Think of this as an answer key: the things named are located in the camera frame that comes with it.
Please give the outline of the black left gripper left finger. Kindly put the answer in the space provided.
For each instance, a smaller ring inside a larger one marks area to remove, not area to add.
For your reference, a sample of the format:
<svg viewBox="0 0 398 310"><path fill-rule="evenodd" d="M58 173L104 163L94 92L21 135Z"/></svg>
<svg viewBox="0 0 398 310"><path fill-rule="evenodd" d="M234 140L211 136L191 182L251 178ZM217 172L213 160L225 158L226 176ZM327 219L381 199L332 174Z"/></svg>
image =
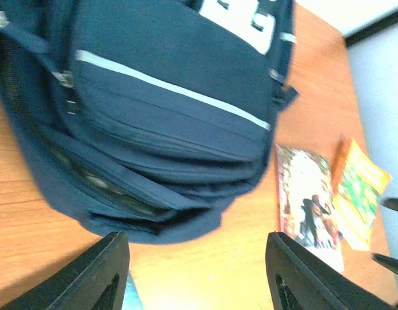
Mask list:
<svg viewBox="0 0 398 310"><path fill-rule="evenodd" d="M129 261L126 233L111 232L1 309L121 309Z"/></svg>

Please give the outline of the navy blue student backpack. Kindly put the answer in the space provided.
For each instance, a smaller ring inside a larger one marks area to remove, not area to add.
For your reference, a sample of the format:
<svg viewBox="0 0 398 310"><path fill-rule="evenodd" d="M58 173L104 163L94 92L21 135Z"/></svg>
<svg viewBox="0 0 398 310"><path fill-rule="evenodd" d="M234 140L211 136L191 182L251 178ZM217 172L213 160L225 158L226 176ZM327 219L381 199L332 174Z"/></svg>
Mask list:
<svg viewBox="0 0 398 310"><path fill-rule="evenodd" d="M266 172L294 45L293 1L0 1L0 100L53 209L187 242Z"/></svg>

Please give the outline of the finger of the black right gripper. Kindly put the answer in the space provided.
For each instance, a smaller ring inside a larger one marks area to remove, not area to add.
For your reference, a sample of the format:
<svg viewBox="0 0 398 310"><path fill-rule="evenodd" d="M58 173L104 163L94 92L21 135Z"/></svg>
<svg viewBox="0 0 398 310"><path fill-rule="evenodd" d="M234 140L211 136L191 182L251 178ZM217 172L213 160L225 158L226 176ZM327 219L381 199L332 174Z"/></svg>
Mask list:
<svg viewBox="0 0 398 310"><path fill-rule="evenodd" d="M373 253L372 260L398 276L398 259L391 258L389 256L385 256L379 253Z"/></svg>
<svg viewBox="0 0 398 310"><path fill-rule="evenodd" d="M398 198L384 198L381 205L392 211L398 212Z"/></svg>

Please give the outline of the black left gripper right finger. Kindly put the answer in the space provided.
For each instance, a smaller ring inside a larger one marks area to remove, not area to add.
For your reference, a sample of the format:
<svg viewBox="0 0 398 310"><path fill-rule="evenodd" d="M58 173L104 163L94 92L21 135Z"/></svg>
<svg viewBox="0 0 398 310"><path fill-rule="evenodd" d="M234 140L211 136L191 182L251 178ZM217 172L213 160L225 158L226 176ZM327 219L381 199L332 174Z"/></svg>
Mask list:
<svg viewBox="0 0 398 310"><path fill-rule="evenodd" d="M266 243L274 309L398 309L332 269L283 232Z"/></svg>

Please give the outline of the pink Taming Shrew book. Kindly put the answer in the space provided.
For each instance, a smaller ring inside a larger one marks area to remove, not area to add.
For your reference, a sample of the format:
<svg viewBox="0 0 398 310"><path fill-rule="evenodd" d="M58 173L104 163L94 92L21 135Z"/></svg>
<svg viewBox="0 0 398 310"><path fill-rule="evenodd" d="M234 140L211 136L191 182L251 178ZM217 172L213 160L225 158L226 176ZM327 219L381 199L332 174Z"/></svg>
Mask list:
<svg viewBox="0 0 398 310"><path fill-rule="evenodd" d="M279 144L275 149L280 230L330 267L343 272L328 159Z"/></svg>

